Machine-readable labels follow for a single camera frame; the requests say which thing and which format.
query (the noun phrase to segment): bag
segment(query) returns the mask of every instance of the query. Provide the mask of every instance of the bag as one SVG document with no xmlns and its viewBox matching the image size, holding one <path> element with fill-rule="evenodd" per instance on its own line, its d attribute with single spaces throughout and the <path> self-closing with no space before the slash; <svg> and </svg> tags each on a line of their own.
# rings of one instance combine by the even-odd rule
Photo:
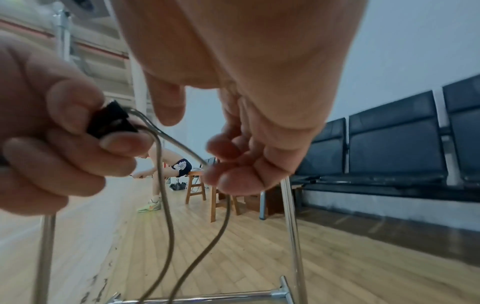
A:
<svg viewBox="0 0 480 304">
<path fill-rule="evenodd" d="M 177 182 L 175 184 L 171 184 L 170 185 L 170 189 L 172 189 L 173 191 L 179 191 L 179 190 L 185 190 L 187 188 L 187 183 L 185 182 Z"/>
</svg>

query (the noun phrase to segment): fingernail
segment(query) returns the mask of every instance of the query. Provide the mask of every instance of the fingernail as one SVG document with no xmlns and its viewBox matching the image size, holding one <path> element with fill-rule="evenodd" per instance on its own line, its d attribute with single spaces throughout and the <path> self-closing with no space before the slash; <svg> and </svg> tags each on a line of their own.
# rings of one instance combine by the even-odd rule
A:
<svg viewBox="0 0 480 304">
<path fill-rule="evenodd" d="M 125 141 L 115 140 L 115 137 L 107 136 L 100 140 L 100 146 L 114 154 L 125 154 L 129 153 L 132 150 L 132 146 Z"/>
<path fill-rule="evenodd" d="M 85 131 L 89 122 L 90 112 L 79 105 L 71 105 L 65 109 L 63 127 L 67 131 L 80 134 Z"/>
</svg>

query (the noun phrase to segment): black clip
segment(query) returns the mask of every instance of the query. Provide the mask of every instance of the black clip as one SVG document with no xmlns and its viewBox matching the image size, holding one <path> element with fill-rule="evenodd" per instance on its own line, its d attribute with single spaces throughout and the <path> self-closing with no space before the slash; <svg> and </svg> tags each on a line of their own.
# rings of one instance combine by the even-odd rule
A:
<svg viewBox="0 0 480 304">
<path fill-rule="evenodd" d="M 138 132 L 128 121 L 128 117 L 128 113 L 119 103 L 112 101 L 93 115 L 86 131 L 96 138 L 113 132 Z"/>
</svg>

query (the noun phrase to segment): sneaker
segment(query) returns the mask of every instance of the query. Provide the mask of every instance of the sneaker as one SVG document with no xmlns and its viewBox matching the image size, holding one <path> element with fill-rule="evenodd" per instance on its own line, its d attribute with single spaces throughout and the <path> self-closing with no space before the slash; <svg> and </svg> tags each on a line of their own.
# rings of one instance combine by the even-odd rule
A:
<svg viewBox="0 0 480 304">
<path fill-rule="evenodd" d="M 157 202 L 154 202 L 152 199 L 148 204 L 140 209 L 138 209 L 138 212 L 149 212 L 149 211 L 155 211 L 155 210 L 161 210 L 162 209 L 162 200 L 159 199 Z"/>
</svg>

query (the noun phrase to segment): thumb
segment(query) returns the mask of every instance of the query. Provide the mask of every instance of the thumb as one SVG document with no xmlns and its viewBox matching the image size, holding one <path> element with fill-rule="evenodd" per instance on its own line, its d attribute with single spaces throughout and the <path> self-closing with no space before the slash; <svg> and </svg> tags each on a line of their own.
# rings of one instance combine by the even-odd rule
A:
<svg viewBox="0 0 480 304">
<path fill-rule="evenodd" d="M 145 73 L 153 110 L 164 126 L 173 126 L 185 114 L 185 87 L 175 85 Z"/>
</svg>

